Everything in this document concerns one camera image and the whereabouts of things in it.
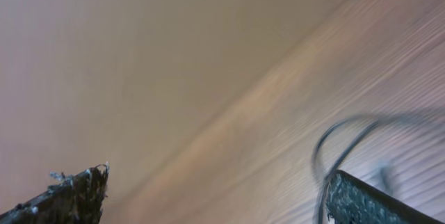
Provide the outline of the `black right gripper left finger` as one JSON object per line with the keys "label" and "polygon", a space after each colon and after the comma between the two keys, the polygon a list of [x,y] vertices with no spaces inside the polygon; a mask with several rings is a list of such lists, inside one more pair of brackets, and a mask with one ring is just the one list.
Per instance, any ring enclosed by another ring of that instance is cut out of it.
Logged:
{"label": "black right gripper left finger", "polygon": [[107,163],[77,175],[50,173],[59,183],[1,215],[1,224],[99,224],[107,197]]}

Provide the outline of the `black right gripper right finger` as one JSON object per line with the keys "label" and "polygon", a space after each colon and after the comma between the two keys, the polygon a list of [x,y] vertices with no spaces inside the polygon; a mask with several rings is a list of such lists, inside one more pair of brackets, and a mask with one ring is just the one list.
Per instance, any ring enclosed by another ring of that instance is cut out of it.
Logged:
{"label": "black right gripper right finger", "polygon": [[335,224],[442,224],[343,170],[327,188],[325,213]]}

